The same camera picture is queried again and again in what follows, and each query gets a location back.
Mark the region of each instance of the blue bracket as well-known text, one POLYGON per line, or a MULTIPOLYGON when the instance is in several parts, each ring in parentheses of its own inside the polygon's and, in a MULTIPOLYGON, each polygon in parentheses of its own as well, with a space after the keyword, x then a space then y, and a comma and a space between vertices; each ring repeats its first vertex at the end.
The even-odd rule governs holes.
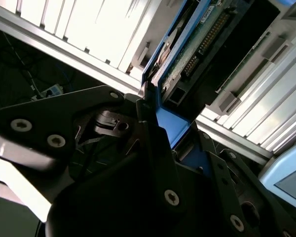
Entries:
MULTIPOLYGON (((174 21, 172 22, 169 30, 163 37, 162 41, 158 45, 156 51, 154 52, 153 56, 149 60, 148 64, 146 65, 143 73, 142 84, 145 82, 147 77, 147 72, 149 68, 156 62, 159 52, 166 41, 171 29, 174 26, 175 21, 179 17, 181 11, 184 8, 187 0, 184 0, 179 12, 177 13, 174 21)), ((204 15, 210 0, 202 0, 196 7, 194 13, 192 14, 190 20, 188 21, 186 27, 182 31, 181 35, 179 36, 177 42, 175 43, 174 47, 172 48, 170 54, 167 57, 167 60, 163 63, 161 68, 156 73, 152 83, 157 87, 157 110, 156 115, 158 119, 159 126, 163 127, 167 131, 168 139, 173 148, 176 143, 181 139, 181 137, 185 134, 185 132, 190 127, 190 121, 180 117, 179 115, 173 113, 172 111, 168 110, 162 105, 162 98, 161 98, 161 89, 162 89, 162 82, 165 78, 165 75, 169 71, 171 65, 174 63, 176 57, 179 55, 181 49, 183 48, 184 44, 188 40, 189 36, 192 34, 193 30, 199 23, 200 19, 204 15)))

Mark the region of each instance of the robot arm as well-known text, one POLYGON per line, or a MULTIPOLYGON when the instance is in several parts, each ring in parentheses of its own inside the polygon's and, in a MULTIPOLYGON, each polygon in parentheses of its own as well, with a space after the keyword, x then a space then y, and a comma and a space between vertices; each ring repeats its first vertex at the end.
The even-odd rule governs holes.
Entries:
POLYGON ((180 164, 145 89, 143 99, 100 86, 1 109, 0 197, 29 207, 48 237, 296 237, 296 223, 236 154, 208 152, 207 134, 190 131, 189 155, 202 166, 180 164), (118 162, 74 182, 69 157, 104 135, 119 138, 118 162))

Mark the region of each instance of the black plastic part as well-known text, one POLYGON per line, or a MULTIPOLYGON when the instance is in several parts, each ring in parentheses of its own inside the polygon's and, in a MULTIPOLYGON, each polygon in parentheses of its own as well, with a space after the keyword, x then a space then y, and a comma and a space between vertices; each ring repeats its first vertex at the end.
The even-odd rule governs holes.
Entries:
MULTIPOLYGON (((261 236, 284 236, 286 231, 292 237, 296 237, 296 222, 289 216, 284 208, 279 204, 276 198, 270 193, 253 172, 245 165, 242 159, 232 150, 223 150, 220 157, 224 159, 228 168, 241 181, 240 189, 242 192, 237 194, 244 217, 247 222, 254 227, 255 231, 261 233, 261 236), (253 209, 245 209, 244 203, 249 202, 253 209), (259 224, 255 225, 257 220, 248 219, 248 215, 259 219, 259 224)), ((235 190, 239 189, 239 184, 234 183, 235 190)))
MULTIPOLYGON (((63 169, 75 150, 75 134, 78 128, 73 126, 75 118, 89 114, 92 118, 105 107, 118 107, 124 101, 123 96, 109 86, 99 86, 77 92, 24 103, 0 110, 0 135, 7 140, 34 149, 54 159, 48 170, 63 169), (26 119, 32 124, 28 132, 14 131, 10 124, 14 119, 26 119), (52 134, 61 135, 66 144, 54 148, 47 143, 52 134)), ((6 160, 23 164, 22 156, 3 157, 6 160)))

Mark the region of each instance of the mounting hole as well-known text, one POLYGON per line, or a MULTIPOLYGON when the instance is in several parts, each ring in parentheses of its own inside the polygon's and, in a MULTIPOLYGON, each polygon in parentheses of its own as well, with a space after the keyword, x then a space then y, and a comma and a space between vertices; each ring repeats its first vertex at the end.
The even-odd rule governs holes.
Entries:
POLYGON ((221 164, 217 164, 219 169, 223 169, 223 166, 221 164))
POLYGON ((60 148, 66 144, 66 140, 60 135, 53 134, 53 135, 48 136, 47 143, 51 147, 60 148))
POLYGON ((115 92, 110 92, 111 97, 117 99, 118 98, 118 94, 116 94, 115 92))
POLYGON ((119 131, 125 131, 126 129, 128 129, 128 124, 125 122, 122 122, 117 126, 117 129, 119 131))
POLYGON ((227 180, 225 180, 224 178, 222 178, 222 182, 223 182, 223 184, 228 185, 227 180))
POLYGON ((13 120, 10 125, 11 128, 17 132, 28 132, 32 129, 31 122, 22 118, 13 120))
POLYGON ((241 204, 241 209, 247 223, 252 227, 257 227, 260 224, 260 216, 258 210, 251 202, 241 204))
POLYGON ((245 230, 245 226, 243 225, 243 223, 239 219, 239 217, 237 217, 235 215, 231 215, 230 221, 231 221, 232 225, 237 229, 237 231, 243 232, 245 230))

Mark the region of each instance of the wire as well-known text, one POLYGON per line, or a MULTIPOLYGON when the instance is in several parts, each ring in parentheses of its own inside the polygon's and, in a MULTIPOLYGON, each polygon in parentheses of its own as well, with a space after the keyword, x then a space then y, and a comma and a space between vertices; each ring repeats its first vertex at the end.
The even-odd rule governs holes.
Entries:
POLYGON ((80 171, 80 173, 78 175, 77 180, 81 180, 84 177, 85 172, 87 171, 87 169, 88 169, 88 167, 89 167, 89 165, 90 165, 90 163, 92 161, 92 158, 94 156, 94 152, 95 152, 95 149, 97 148, 97 145, 98 145, 97 142, 92 144, 92 147, 91 147, 91 149, 89 151, 88 156, 86 157, 86 159, 84 161, 84 164, 83 164, 83 166, 81 168, 81 171, 80 171))
POLYGON ((70 85, 71 91, 74 91, 73 85, 71 84, 71 81, 69 80, 67 74, 62 70, 62 68, 58 64, 55 64, 55 66, 62 72, 62 74, 66 78, 68 84, 70 85))
MULTIPOLYGON (((20 62, 22 63, 22 65, 23 65, 24 67, 26 67, 26 65, 25 65, 25 63, 23 62, 22 58, 21 58, 21 57, 19 56, 19 54, 15 51, 15 49, 14 49, 13 45, 11 44, 11 42, 10 42, 9 38, 7 37, 7 35, 6 35, 4 32, 3 32, 3 35, 4 35, 5 39, 6 39, 6 41, 8 42, 8 44, 10 45, 10 47, 13 49, 13 51, 14 51, 15 55, 17 56, 17 58, 18 58, 18 59, 20 60, 20 62)), ((37 86, 36 86, 36 84, 35 84, 35 82, 34 82, 34 79, 33 79, 33 77, 32 77, 32 74, 30 73, 29 70, 27 70, 27 73, 28 73, 28 75, 30 76, 30 79, 31 79, 31 82, 32 82, 32 86, 31 86, 32 90, 35 89, 36 92, 40 95, 40 97, 44 98, 44 96, 42 95, 42 93, 38 90, 38 88, 37 88, 37 86)))
POLYGON ((79 165, 79 166, 82 166, 82 167, 83 167, 83 165, 82 165, 82 164, 80 164, 80 163, 77 163, 77 162, 70 162, 70 164, 75 164, 75 165, 79 165))
POLYGON ((34 237, 37 237, 38 236, 38 232, 39 232, 40 226, 41 226, 41 221, 38 221, 38 224, 37 224, 37 227, 36 227, 36 231, 35 231, 34 237))

